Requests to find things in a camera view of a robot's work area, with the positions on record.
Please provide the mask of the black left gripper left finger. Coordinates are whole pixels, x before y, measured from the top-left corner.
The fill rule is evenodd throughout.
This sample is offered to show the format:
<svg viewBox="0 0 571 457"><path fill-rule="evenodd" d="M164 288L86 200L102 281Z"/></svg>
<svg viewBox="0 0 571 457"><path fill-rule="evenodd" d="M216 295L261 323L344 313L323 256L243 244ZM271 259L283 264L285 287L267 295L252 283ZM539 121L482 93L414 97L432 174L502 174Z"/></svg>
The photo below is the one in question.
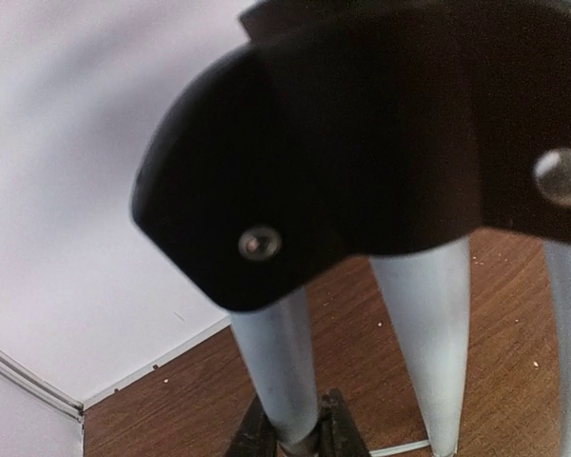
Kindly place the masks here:
<svg viewBox="0 0 571 457"><path fill-rule="evenodd" d="M277 436L258 397L249 405L226 457L276 457Z"/></svg>

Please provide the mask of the white folding music stand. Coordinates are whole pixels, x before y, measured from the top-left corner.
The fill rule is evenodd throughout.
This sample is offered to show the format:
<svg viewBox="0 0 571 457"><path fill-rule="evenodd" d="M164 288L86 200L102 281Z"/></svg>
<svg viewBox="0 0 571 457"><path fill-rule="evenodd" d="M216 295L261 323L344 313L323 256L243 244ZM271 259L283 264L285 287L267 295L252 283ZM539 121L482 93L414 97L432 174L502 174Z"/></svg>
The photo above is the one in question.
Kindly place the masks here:
<svg viewBox="0 0 571 457"><path fill-rule="evenodd" d="M185 89L131 199L225 309L277 436L319 456L305 288L365 255L431 450L457 452L469 238L542 239L571 456L571 1L261 1Z"/></svg>

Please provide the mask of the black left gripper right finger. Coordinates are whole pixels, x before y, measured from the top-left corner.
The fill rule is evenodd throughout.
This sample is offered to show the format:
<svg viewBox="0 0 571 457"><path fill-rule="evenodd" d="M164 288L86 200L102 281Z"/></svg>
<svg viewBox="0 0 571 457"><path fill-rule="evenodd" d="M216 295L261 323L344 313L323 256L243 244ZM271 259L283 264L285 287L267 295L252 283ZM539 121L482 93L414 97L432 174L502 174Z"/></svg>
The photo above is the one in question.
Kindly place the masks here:
<svg viewBox="0 0 571 457"><path fill-rule="evenodd" d="M331 389L321 399L318 423L321 457L369 457L370 452L348 409L343 394Z"/></svg>

